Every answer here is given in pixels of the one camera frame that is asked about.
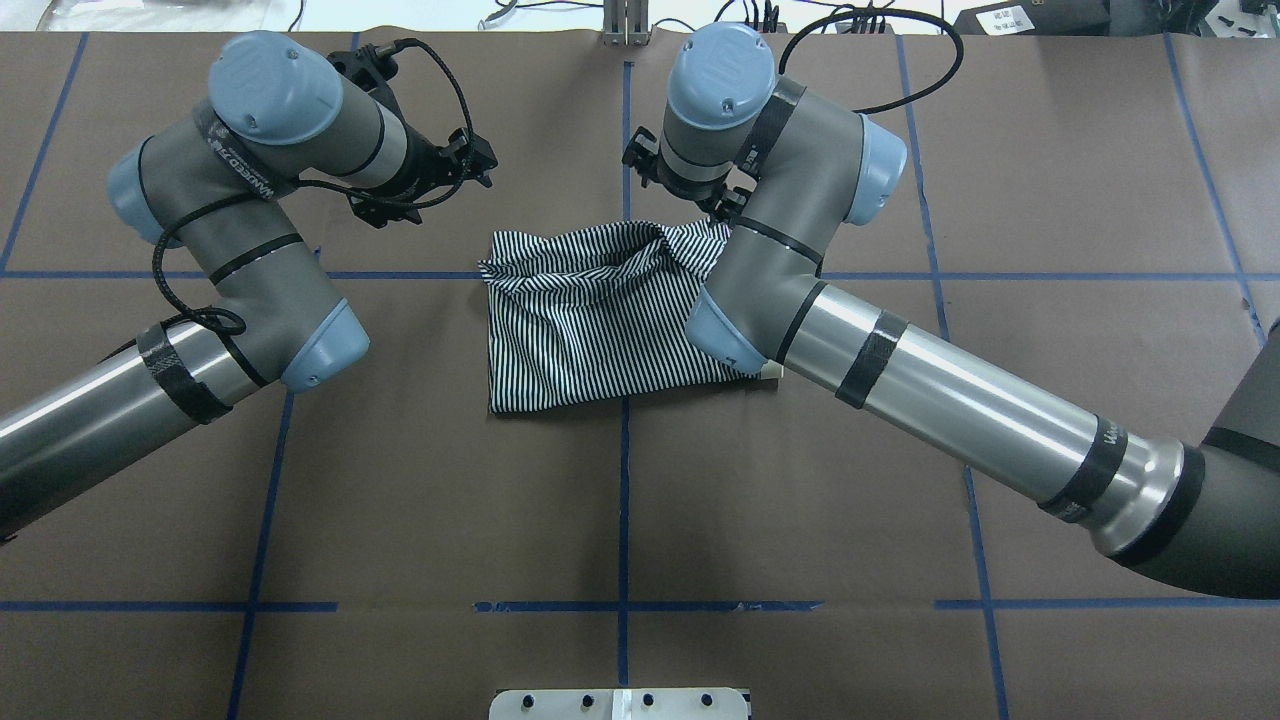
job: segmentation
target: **black cable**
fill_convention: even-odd
[[[503,3],[502,0],[493,0],[494,5],[502,8],[502,10],[494,15],[485,18],[485,22],[495,20],[502,15],[512,10],[530,10],[536,8],[545,8],[548,5],[572,5],[575,8],[604,8],[604,3],[584,3],[581,0],[538,0],[536,3],[521,3],[520,0],[511,0],[509,3]]]
[[[177,314],[177,315],[174,315],[172,318],[165,318],[164,320],[160,320],[160,327],[164,328],[164,329],[169,329],[169,328],[177,325],[178,323],[186,320],[186,319],[187,319],[187,316],[179,313],[179,314]],[[115,357],[116,355],[124,352],[125,350],[133,347],[137,343],[138,343],[138,338],[133,338],[129,342],[125,342],[120,347],[116,347],[115,350],[108,352],[106,357],[102,357],[101,360],[99,360],[99,364],[106,363],[111,357]]]
[[[165,301],[178,311],[180,318],[191,320],[206,331],[211,331],[220,336],[241,334],[244,332],[247,328],[244,319],[223,307],[209,306],[192,310],[191,306],[183,302],[173,288],[169,287],[169,281],[164,277],[164,251],[169,249],[169,238],[172,238],[174,233],[186,227],[188,223],[193,223],[210,213],[221,210],[223,208],[230,208],[232,205],[248,202],[250,200],[261,200],[261,197],[256,192],[242,192],[239,195],[232,195],[230,197],[215,200],[204,208],[197,208],[196,210],[187,213],[164,228],[160,233],[160,238],[156,240],[155,250],[151,252],[151,277],[155,279],[156,287],[160,290],[160,295],[165,299]],[[228,320],[230,325],[224,325],[223,319]]]
[[[435,64],[440,67],[440,72],[444,73],[444,77],[449,81],[449,85],[453,86],[454,95],[458,96],[458,108],[462,110],[462,122],[467,128],[467,138],[470,140],[471,137],[475,137],[475,127],[471,123],[471,109],[467,106],[467,99],[462,94],[462,86],[458,85],[458,78],[454,77],[453,70],[449,69],[449,65],[444,63],[444,58],[440,58],[440,55],[434,49],[431,49],[430,45],[422,42],[416,37],[397,40],[394,42],[394,46],[396,51],[392,53],[392,55],[404,50],[406,47],[417,47],[420,50],[424,50],[428,55],[431,56],[433,60],[435,60]],[[369,195],[367,192],[361,192],[358,190],[316,179],[297,181],[294,186],[332,190],[334,192],[339,192],[348,197],[357,197],[360,200],[366,200],[369,202],[378,202],[379,205],[385,205],[388,208],[394,208],[399,210],[422,210],[426,208],[433,208],[435,205],[439,205],[440,202],[444,202],[449,197],[453,197],[453,195],[462,188],[462,183],[466,182],[467,170],[471,168],[471,158],[474,152],[475,152],[475,146],[467,145],[467,154],[462,158],[461,168],[458,170],[458,178],[453,182],[449,190],[447,190],[443,195],[439,195],[436,197],[433,197],[431,200],[425,200],[421,202],[397,202],[393,200],[385,200],[381,197],[376,197],[374,195]],[[193,223],[200,218],[209,215],[210,213],[216,213],[218,210],[221,210],[224,208],[230,208],[232,205],[238,205],[241,202],[247,202],[250,200],[261,200],[261,197],[253,192],[242,192],[239,195],[232,195],[221,200],[215,200],[207,205],[197,208],[196,210],[192,210],[191,213],[187,213],[186,215],[178,218],[168,227],[165,227],[164,231],[160,233],[160,238],[156,240],[155,251],[152,251],[151,254],[151,277],[156,283],[156,288],[160,290],[160,295],[165,299],[166,302],[169,302],[169,305],[173,306],[174,310],[178,311],[178,315],[170,318],[166,322],[178,322],[180,319],[191,320],[192,323],[205,328],[206,331],[214,332],[219,336],[236,336],[243,333],[247,329],[244,319],[237,315],[236,313],[232,313],[230,310],[227,310],[224,307],[212,307],[212,306],[192,309],[186,302],[183,302],[182,299],[179,299],[178,295],[173,291],[173,288],[169,287],[169,281],[164,275],[164,252],[169,247],[169,238],[172,238],[179,229],[182,229],[187,224]],[[223,320],[227,320],[230,324],[229,325],[223,324]],[[129,345],[125,345],[120,350],[124,350],[127,347],[129,347]]]
[[[849,3],[841,3],[838,5],[832,5],[831,8],[832,8],[831,12],[827,13],[828,18],[832,17],[832,15],[835,15],[840,10],[844,10],[844,9],[856,10],[858,5],[850,5]],[[827,35],[827,27],[829,27],[829,26],[822,26],[822,31],[819,32],[819,35]],[[836,33],[840,33],[840,28],[836,28]]]
[[[604,3],[580,3],[579,0],[540,0],[539,3],[525,3],[516,5],[517,10],[526,8],[543,8],[545,5],[575,5],[577,8],[604,8]]]
[[[730,6],[730,5],[732,5],[733,3],[737,3],[737,0],[724,0],[724,4],[723,4],[723,5],[721,5],[721,9],[719,9],[719,12],[718,12],[718,13],[716,13],[716,19],[714,19],[714,20],[712,20],[712,22],[713,22],[713,23],[718,23],[718,22],[719,22],[719,19],[724,17],[724,10],[728,10],[728,6]]]
[[[302,22],[302,12],[306,9],[307,9],[307,0],[298,0],[298,14],[297,17],[293,18],[293,22],[289,23],[289,29],[284,32],[293,32],[294,29],[298,28],[298,23]]]
[[[685,20],[682,20],[680,18],[662,18],[660,20],[654,20],[653,27],[658,27],[662,23],[680,23],[680,24],[687,27],[689,32],[698,32],[698,28],[695,28],[694,26],[686,23]]]
[[[492,13],[488,18],[480,20],[481,27],[484,27],[485,23],[492,23],[497,19],[504,18],[507,14],[512,13],[516,9],[516,3],[520,3],[520,0],[511,0],[511,3],[503,5],[502,3],[498,3],[498,0],[493,1],[497,3],[500,9]]]
[[[869,115],[873,113],[883,113],[884,110],[892,110],[893,108],[901,108],[908,102],[914,102],[920,97],[929,95],[934,90],[950,82],[951,78],[955,77],[956,72],[960,70],[960,63],[964,61],[964,41],[960,38],[960,33],[956,32],[956,28],[952,27],[951,23],[943,20],[942,18],[929,15],[927,13],[916,13],[915,10],[897,10],[892,8],[879,8],[877,10],[847,10],[806,24],[804,28],[800,29],[800,32],[795,35],[795,37],[791,38],[791,42],[787,42],[787,46],[782,49],[782,56],[778,58],[778,74],[786,73],[787,59],[791,58],[791,53],[796,49],[796,45],[799,45],[800,41],[808,37],[809,33],[812,33],[813,31],[844,20],[852,20],[855,18],[879,17],[879,15],[904,18],[909,20],[920,20],[924,23],[929,23],[933,27],[942,28],[942,32],[947,33],[947,36],[951,38],[951,42],[955,44],[956,46],[956,59],[954,63],[951,63],[951,68],[948,68],[947,72],[929,87],[925,87],[919,92],[913,92],[911,95],[908,95],[906,97],[902,97],[900,100],[895,100],[893,102],[888,102],[884,105],[876,105],[873,108],[864,108],[861,110],[854,110],[855,113]]]

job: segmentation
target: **black and white striped fabric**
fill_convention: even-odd
[[[745,378],[700,352],[684,327],[728,228],[612,223],[557,237],[494,233],[489,410]]]

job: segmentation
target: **silver metal tube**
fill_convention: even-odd
[[[805,313],[786,365],[838,391],[883,311],[826,287]],[[906,325],[863,409],[879,415],[1038,503],[1071,482],[1096,443],[1098,419],[916,327]],[[1114,553],[1160,514],[1183,446],[1128,436],[1120,468],[1080,524]]]
[[[223,404],[257,389],[214,333],[182,324],[169,342]],[[0,418],[0,538],[193,427],[136,350]]]

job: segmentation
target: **white label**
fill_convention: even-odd
[[[1036,26],[1032,24],[1032,19],[1027,17],[1027,10],[1021,5],[978,13],[977,18],[982,23],[982,29],[987,31],[987,35],[1012,35],[1015,32],[1036,29]]]

